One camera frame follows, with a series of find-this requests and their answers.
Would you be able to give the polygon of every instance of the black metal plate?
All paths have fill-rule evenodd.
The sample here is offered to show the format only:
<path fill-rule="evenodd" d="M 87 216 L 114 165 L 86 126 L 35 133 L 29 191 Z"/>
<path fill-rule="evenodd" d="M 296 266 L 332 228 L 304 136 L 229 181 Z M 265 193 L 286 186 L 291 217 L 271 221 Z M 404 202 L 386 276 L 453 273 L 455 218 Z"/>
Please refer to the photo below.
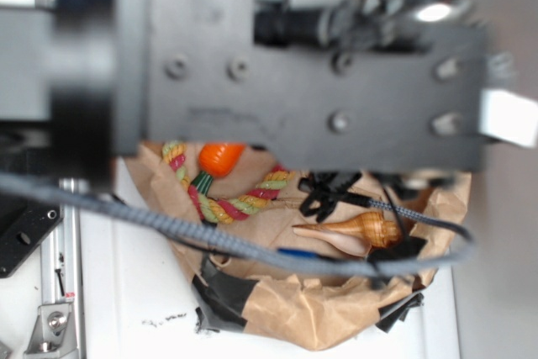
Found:
<path fill-rule="evenodd" d="M 43 175 L 48 172 L 48 163 L 47 150 L 30 149 L 0 155 L 0 168 L 6 172 Z M 57 205 L 0 195 L 0 279 L 15 273 L 61 217 Z"/>
<path fill-rule="evenodd" d="M 483 168 L 485 28 L 421 26 L 423 51 L 357 51 L 340 74 L 332 50 L 255 44 L 255 8 L 255 0 L 150 0 L 148 139 L 262 145 L 290 169 L 319 172 Z M 248 71 L 241 80 L 229 74 L 238 58 Z M 436 69 L 449 60 L 461 70 L 440 81 Z M 178 75 L 166 70 L 174 61 Z M 447 113 L 461 115 L 461 128 L 438 135 L 432 121 Z M 328 124 L 339 114 L 349 123 L 341 132 Z"/>

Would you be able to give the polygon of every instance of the black metal bracket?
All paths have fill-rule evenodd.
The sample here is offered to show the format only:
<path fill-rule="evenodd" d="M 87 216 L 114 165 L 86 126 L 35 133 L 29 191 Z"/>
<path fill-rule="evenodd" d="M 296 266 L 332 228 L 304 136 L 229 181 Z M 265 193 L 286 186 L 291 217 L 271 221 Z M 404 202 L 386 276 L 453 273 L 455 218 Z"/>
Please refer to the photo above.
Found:
<path fill-rule="evenodd" d="M 47 150 L 0 154 L 0 169 L 5 172 L 44 175 L 48 162 Z M 58 205 L 0 195 L 0 279 L 15 273 L 61 221 L 62 215 Z"/>

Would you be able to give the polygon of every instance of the black tape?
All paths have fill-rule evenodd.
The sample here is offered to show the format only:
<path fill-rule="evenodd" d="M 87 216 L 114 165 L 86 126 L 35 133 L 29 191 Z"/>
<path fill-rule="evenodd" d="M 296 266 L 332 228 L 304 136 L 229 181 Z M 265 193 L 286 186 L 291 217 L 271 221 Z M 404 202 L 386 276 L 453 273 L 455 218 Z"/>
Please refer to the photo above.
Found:
<path fill-rule="evenodd" d="M 246 320 L 241 316 L 258 281 L 232 277 L 221 272 L 205 256 L 200 279 L 193 279 L 193 291 L 199 304 L 199 330 L 242 332 Z"/>
<path fill-rule="evenodd" d="M 425 245 L 426 240 L 410 236 L 409 241 L 403 241 L 394 247 L 375 250 L 366 258 L 366 261 L 375 266 L 378 262 L 416 257 Z M 383 284 L 388 285 L 391 279 L 390 277 L 372 279 L 372 288 L 375 290 L 382 289 L 384 288 Z"/>
<path fill-rule="evenodd" d="M 424 295 L 420 292 L 410 294 L 394 304 L 379 309 L 381 320 L 376 323 L 376 327 L 388 333 L 398 320 L 405 321 L 407 313 L 414 307 L 420 307 L 424 304 Z"/>

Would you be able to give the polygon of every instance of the paper bag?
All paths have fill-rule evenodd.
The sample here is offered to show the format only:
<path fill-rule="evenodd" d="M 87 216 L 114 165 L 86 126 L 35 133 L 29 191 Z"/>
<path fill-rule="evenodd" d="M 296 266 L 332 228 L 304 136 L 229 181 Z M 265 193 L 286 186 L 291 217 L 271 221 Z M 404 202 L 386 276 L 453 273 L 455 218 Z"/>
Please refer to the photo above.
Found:
<path fill-rule="evenodd" d="M 198 174 L 197 156 L 201 145 L 187 145 L 187 173 Z M 193 202 L 161 159 L 161 145 L 144 144 L 138 158 L 126 161 L 130 175 L 150 209 L 173 217 L 200 223 Z M 276 162 L 267 152 L 247 149 L 235 169 L 210 188 L 213 198 L 232 198 L 248 191 Z M 222 225 L 223 231 L 238 235 L 268 248 L 296 248 L 316 251 L 324 256 L 344 257 L 331 245 L 298 237 L 293 224 L 314 223 L 298 211 L 307 196 L 298 190 L 294 178 L 261 212 L 245 221 Z M 431 189 L 404 206 L 430 216 L 460 224 L 467 212 L 471 186 L 470 174 L 461 174 L 450 190 Z M 382 189 L 368 175 L 351 191 L 381 198 Z M 349 219 L 367 209 L 340 203 L 326 222 Z M 391 213 L 385 213 L 387 219 Z M 424 224 L 407 223 L 410 234 L 425 240 L 419 258 L 444 254 L 454 234 Z M 180 267 L 193 284 L 200 308 L 201 327 L 234 330 L 289 341 L 311 351 L 340 344 L 380 321 L 387 308 L 398 307 L 434 279 L 435 270 L 421 272 L 416 278 L 392 278 L 376 290 L 369 279 L 352 277 L 314 277 L 286 272 L 259 262 L 211 256 L 171 242 Z"/>

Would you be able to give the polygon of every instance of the rope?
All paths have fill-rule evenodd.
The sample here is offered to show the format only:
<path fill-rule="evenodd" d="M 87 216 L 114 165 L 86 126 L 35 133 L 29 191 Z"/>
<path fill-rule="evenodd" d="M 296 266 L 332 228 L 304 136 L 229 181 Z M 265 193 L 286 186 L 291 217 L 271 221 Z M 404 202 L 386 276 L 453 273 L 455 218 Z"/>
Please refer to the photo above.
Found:
<path fill-rule="evenodd" d="M 162 158 L 176 173 L 176 179 L 183 185 L 194 203 L 200 219 L 211 223 L 231 224 L 236 220 L 246 220 L 276 199 L 287 186 L 293 174 L 276 165 L 263 180 L 245 195 L 232 199 L 213 199 L 199 192 L 191 184 L 184 166 L 187 145 L 179 141 L 167 142 L 162 148 Z"/>

